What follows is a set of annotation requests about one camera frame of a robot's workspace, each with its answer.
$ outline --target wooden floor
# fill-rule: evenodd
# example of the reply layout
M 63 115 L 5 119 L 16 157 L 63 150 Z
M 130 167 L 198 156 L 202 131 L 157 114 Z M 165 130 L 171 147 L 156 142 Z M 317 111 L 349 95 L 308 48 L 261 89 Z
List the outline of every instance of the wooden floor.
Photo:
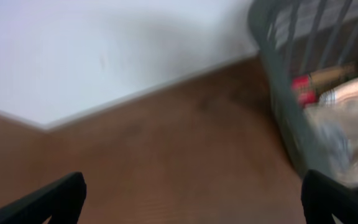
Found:
M 257 59 L 51 133 L 0 118 L 0 207 L 74 170 L 79 223 L 304 223 Z

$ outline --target black object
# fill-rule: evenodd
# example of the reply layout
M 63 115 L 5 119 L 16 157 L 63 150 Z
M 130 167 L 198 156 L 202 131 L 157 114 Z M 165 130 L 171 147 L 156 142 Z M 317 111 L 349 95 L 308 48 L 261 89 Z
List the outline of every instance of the black object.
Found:
M 344 224 L 358 223 L 358 193 L 318 171 L 306 173 L 301 199 L 307 224 L 335 224 L 333 215 Z
M 81 172 L 68 174 L 0 208 L 0 223 L 77 223 L 86 197 Z

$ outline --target gray basket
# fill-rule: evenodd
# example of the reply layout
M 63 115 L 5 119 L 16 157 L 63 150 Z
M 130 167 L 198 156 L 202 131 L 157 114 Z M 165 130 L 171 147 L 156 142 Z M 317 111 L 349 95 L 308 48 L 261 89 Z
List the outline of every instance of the gray basket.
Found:
M 316 169 L 333 177 L 291 90 L 291 78 L 358 60 L 358 0 L 255 0 L 249 27 L 267 72 L 272 110 L 300 176 Z

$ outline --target floor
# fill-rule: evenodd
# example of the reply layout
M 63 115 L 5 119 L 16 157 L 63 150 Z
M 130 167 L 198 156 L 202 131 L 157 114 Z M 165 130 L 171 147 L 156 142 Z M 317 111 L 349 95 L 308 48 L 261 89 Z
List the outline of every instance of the floor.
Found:
M 79 223 L 304 223 L 257 58 L 43 133 L 0 118 L 0 207 L 74 170 Z

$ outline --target wall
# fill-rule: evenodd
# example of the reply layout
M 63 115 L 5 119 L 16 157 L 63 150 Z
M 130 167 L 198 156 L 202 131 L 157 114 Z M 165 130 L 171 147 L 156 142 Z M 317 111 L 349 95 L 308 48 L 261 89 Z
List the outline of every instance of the wall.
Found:
M 0 0 L 0 114 L 52 128 L 256 53 L 251 0 Z

